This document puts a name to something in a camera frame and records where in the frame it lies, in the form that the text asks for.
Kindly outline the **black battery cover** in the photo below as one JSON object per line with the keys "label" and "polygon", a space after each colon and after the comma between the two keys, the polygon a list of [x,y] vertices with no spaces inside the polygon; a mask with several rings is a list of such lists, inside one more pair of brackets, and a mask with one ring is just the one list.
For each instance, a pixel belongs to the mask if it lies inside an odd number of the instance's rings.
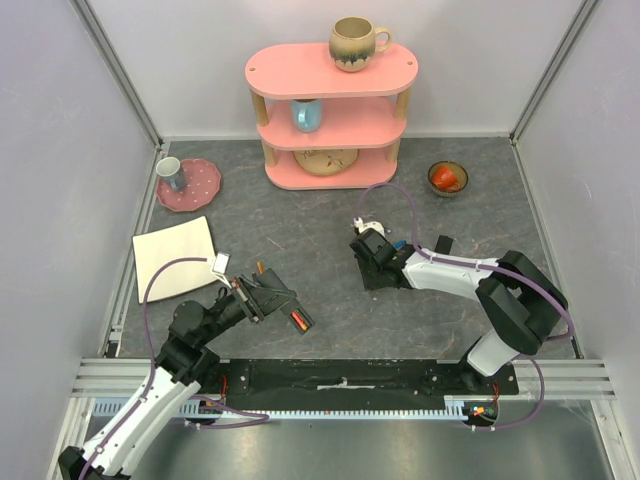
{"label": "black battery cover", "polygon": [[440,235],[434,247],[434,252],[441,255],[449,255],[451,253],[453,243],[453,238],[446,235]]}

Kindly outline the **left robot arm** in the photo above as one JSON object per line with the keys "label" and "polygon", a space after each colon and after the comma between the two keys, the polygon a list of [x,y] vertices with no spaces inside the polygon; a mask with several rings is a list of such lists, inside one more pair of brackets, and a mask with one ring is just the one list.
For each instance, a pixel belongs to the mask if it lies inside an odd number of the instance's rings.
{"label": "left robot arm", "polygon": [[169,335],[150,370],[118,413],[81,447],[58,457],[64,479],[129,479],[153,440],[180,407],[219,382],[220,357],[208,344],[244,319],[260,322],[275,311],[298,313],[295,291],[271,269],[253,279],[235,278],[219,290],[209,308],[196,301],[179,304]]}

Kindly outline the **red orange battery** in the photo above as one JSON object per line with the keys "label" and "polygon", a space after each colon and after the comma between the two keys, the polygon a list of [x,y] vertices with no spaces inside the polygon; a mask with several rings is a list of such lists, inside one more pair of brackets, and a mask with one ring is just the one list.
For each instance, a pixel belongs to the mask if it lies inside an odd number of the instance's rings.
{"label": "red orange battery", "polygon": [[302,331],[306,331],[308,329],[308,325],[304,319],[303,316],[300,315],[299,312],[297,311],[292,311],[291,312],[291,317],[294,320],[294,322],[296,323],[296,325],[302,330]]}

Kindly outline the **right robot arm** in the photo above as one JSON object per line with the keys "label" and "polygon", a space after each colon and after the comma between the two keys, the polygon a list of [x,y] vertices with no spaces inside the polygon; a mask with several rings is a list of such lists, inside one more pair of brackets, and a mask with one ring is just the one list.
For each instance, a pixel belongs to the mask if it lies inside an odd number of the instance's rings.
{"label": "right robot arm", "polygon": [[479,302],[489,333],[465,354],[458,381],[467,392],[483,392],[506,363],[534,356],[567,321],[564,295],[524,254],[510,250],[501,258],[468,259],[417,248],[399,248],[374,229],[350,243],[364,288],[434,290]]}

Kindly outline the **black remote control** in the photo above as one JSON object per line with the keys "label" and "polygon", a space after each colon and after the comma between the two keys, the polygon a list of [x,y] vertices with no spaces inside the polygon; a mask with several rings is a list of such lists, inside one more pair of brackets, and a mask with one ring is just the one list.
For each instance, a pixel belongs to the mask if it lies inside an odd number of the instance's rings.
{"label": "black remote control", "polygon": [[280,311],[300,335],[304,335],[314,326],[311,315],[303,308],[297,293],[289,289],[272,269],[255,275],[254,280],[257,287],[253,293],[264,316]]}

